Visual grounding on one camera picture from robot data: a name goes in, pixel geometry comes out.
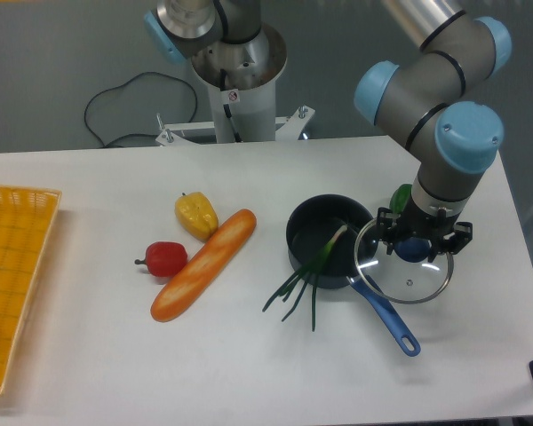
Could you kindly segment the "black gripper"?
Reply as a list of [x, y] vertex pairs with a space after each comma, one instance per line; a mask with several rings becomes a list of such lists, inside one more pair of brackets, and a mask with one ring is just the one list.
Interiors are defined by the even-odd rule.
[[439, 216], [423, 211], [410, 196], [402, 213], [380, 207], [376, 217], [378, 239], [391, 255], [395, 244], [403, 237], [427, 239], [431, 243], [427, 260], [433, 262], [438, 255], [456, 255], [473, 239], [473, 224], [457, 222], [459, 214]]

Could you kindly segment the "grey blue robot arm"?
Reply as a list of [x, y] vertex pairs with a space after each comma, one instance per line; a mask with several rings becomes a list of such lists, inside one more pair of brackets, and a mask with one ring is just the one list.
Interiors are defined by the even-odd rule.
[[[501, 22], [471, 19], [456, 1], [385, 7], [421, 57], [406, 68], [389, 61], [372, 66], [356, 86], [354, 105], [420, 167], [408, 200], [380, 209], [375, 231], [408, 261], [454, 255], [473, 237], [459, 215], [505, 135], [492, 109], [463, 96], [509, 60], [511, 37]], [[281, 35], [263, 22], [260, 2], [162, 1], [144, 22], [163, 56], [189, 62], [206, 85], [218, 142], [282, 135], [275, 83], [287, 52]]]

